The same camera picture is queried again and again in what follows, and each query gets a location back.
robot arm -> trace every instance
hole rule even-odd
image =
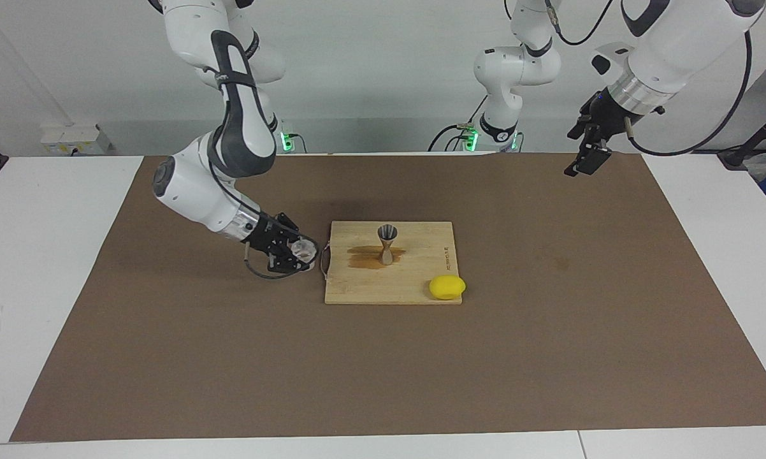
[[[270,217],[234,187],[237,179],[263,174],[275,162],[278,121],[257,84],[284,74],[284,62],[269,47],[259,47],[258,35],[240,11],[250,3],[159,2],[171,49],[196,68],[203,82],[220,90],[225,117],[216,130],[159,165],[153,190],[182,217],[265,253],[270,271],[298,273],[310,268],[317,245],[284,214]],[[250,45],[245,49],[243,42]]]
[[[742,38],[766,0],[622,0],[621,11],[637,48],[613,43],[592,64],[607,87],[590,97],[567,135],[584,136],[565,173],[591,175],[611,155],[607,142],[663,105]]]
[[[561,69],[544,0],[518,0],[510,28],[522,45],[483,50],[473,71],[488,92],[479,119],[485,134],[481,142],[496,149],[510,145],[514,138],[523,104],[517,87],[548,84]]]

brown liquid spill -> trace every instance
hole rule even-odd
[[[360,268],[361,270],[382,270],[386,265],[380,263],[380,253],[383,252],[381,246],[361,246],[350,248],[348,252],[351,256],[349,258],[350,268]],[[401,248],[392,247],[391,255],[394,258],[394,263],[400,261],[403,258],[403,253],[406,250]]]

brown paper mat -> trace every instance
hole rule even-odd
[[[148,157],[12,441],[765,425],[765,371],[643,160],[571,159],[280,157],[241,181],[321,241],[452,221],[465,304],[415,308],[254,278],[155,200]]]

metal jigger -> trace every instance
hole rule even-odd
[[[391,265],[394,263],[394,256],[391,254],[391,244],[397,238],[397,228],[391,226],[391,224],[384,224],[377,229],[377,237],[380,238],[380,243],[383,244],[383,252],[380,253],[380,263],[386,266]]]

green indicator light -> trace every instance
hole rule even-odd
[[[465,149],[467,151],[475,151],[477,149],[477,142],[479,141],[479,133],[473,129],[470,131],[467,142],[465,142]]]
[[[287,134],[281,133],[281,142],[284,143],[284,151],[291,151],[293,149],[293,142]]]

